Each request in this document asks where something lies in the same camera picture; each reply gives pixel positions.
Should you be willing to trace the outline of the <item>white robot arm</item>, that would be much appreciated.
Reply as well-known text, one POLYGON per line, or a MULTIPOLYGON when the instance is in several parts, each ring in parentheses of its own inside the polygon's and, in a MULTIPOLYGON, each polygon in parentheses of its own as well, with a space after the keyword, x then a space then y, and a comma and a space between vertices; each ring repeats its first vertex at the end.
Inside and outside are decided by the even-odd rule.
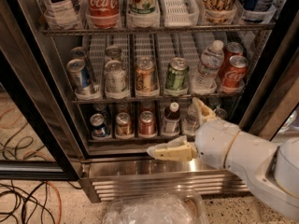
POLYGON ((203 163, 237 175, 262 203, 290 219, 299 220, 299 141, 278 144, 241 131, 220 119, 200 99, 194 98, 200 127, 195 141, 184 136, 151 146, 147 153, 156 160, 203 163))

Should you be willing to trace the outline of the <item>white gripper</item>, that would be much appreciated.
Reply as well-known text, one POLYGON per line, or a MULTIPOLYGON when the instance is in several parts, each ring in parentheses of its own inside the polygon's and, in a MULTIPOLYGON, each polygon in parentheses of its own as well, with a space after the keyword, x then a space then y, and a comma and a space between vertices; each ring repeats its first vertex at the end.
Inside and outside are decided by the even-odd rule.
POLYGON ((196 132, 194 143, 182 135, 168 143, 148 147, 147 153, 155 160, 180 162, 197 159, 199 154, 205 164, 223 169, 227 153, 240 128, 226 120, 216 119, 215 112, 199 98, 193 97, 192 104, 202 125, 196 132))

